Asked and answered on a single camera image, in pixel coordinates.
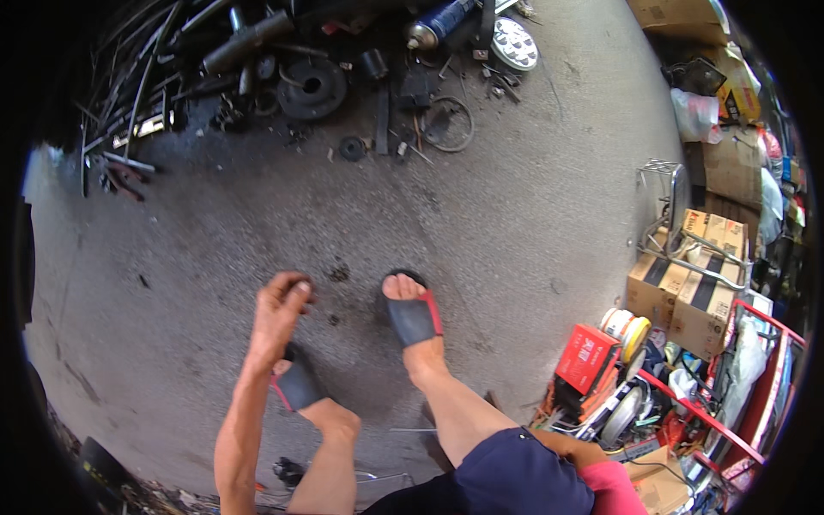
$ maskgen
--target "plastic container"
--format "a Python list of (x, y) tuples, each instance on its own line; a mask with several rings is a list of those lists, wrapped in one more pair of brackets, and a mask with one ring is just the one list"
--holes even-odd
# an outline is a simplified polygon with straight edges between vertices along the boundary
[(643, 347), (652, 325), (648, 318), (617, 307), (608, 310), (601, 319), (601, 330), (621, 342), (620, 360), (623, 364), (628, 364)]

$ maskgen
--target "concrete floor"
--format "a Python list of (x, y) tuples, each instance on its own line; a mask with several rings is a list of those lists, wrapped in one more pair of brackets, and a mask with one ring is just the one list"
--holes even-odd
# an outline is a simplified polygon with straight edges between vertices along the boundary
[[(520, 105), (487, 100), (480, 74), (469, 73), (475, 140), (454, 155), (427, 149), (435, 167), (373, 154), (330, 163), (342, 136), (372, 132), (373, 100), (358, 91), (299, 150), (265, 129), (214, 132), (207, 106), (193, 108), (184, 133), (141, 143), (138, 158), (164, 169), (141, 187), (144, 204), (103, 194), (95, 177), (82, 199), (75, 157), (55, 168), (34, 154), (26, 340), (68, 427), (143, 478), (213, 493), (214, 440), (255, 292), (276, 270), (302, 269), (321, 301), (294, 339), (363, 418), (357, 468), (426, 480), (438, 471), (419, 435), (387, 432), (428, 427), (375, 309), (379, 281), (397, 266), (431, 282), (455, 375), (479, 393), (496, 390), (506, 413), (527, 423), (572, 325), (599, 320), (623, 294), (634, 261), (627, 240), (653, 216), (635, 167), (681, 159), (667, 85), (630, 9), (535, 7), (543, 26), (526, 27), (546, 68), (529, 74)], [(458, 81), (444, 90), (458, 94)], [(331, 280), (341, 269), (348, 278)], [(258, 481), (277, 491), (271, 464), (308, 463), (318, 442), (270, 396)], [(361, 498), (399, 487), (370, 485)]]

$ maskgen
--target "slipper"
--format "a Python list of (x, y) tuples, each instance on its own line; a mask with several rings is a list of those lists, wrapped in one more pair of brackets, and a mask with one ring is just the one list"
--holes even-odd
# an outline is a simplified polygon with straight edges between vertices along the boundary
[[(416, 283), (426, 288), (426, 282), (419, 274), (410, 270), (395, 269), (390, 275), (404, 274), (411, 277)], [(441, 314), (438, 311), (438, 304), (435, 303), (435, 296), (432, 290), (428, 289), (420, 297), (399, 301), (383, 295), (386, 299), (386, 310), (389, 314), (389, 323), (395, 331), (400, 344), (406, 348), (435, 336), (443, 336), (441, 326)]]
[(289, 411), (298, 411), (328, 397), (311, 370), (309, 360), (294, 342), (289, 342), (283, 359), (292, 366), (282, 375), (272, 374), (272, 386)]

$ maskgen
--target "red shirt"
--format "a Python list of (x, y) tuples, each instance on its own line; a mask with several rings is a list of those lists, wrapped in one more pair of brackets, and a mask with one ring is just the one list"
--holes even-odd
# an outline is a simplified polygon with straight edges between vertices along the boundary
[(592, 515), (647, 515), (630, 477), (618, 461), (584, 467), (578, 475), (595, 493)]

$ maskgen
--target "red box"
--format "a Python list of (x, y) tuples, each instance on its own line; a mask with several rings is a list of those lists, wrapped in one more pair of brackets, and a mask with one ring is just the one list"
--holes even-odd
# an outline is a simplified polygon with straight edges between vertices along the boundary
[(555, 374), (562, 377), (575, 390), (588, 395), (592, 385), (607, 368), (612, 347), (620, 348), (620, 341), (606, 333), (577, 324), (569, 337), (564, 355), (555, 369)]

